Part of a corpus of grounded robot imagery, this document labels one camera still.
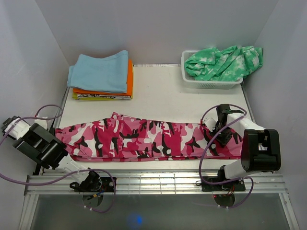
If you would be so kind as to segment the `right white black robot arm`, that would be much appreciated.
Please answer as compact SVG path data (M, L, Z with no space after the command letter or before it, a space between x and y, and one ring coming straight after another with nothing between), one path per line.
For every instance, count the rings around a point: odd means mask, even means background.
M281 167L279 133L266 129L245 117L242 109L232 110L231 105L216 108L217 122L211 130L215 140L225 147L234 137L233 130L242 138L240 160L223 165L217 174L217 186L228 190L234 181L257 172L278 171Z

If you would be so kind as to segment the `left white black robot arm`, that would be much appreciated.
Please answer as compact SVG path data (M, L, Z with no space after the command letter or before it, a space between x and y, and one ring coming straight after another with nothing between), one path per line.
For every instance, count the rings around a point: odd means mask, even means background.
M66 145L47 130L47 123L32 125L18 116L8 118L2 124L3 134L14 140L13 147L45 169L68 173L74 180L70 188L76 192L96 192L102 187L102 180L95 171L72 159Z

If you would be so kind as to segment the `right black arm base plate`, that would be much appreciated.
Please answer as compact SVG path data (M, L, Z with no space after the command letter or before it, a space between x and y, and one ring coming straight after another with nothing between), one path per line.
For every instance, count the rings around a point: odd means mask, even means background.
M205 180L210 183L218 183L218 184L207 184L202 181L197 181L195 183L196 186L200 186L203 192L243 192L246 190L245 184L243 181L231 181L225 184L220 184L219 179L217 177L205 177Z

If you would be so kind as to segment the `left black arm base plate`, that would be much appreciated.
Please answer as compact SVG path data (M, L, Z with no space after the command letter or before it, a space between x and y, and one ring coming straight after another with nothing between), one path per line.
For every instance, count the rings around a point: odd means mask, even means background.
M113 180L110 177L100 177L95 182L89 183L88 185L80 185L77 182L70 183L70 188L75 192L114 192L114 186L116 185L117 178L113 177Z

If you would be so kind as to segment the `pink camouflage trousers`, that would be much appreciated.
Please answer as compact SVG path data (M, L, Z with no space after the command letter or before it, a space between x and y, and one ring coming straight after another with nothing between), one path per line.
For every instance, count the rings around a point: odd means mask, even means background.
M146 120L118 113L110 118L57 128L55 136L75 161L167 161L240 158L242 138L232 133L225 147L204 124Z

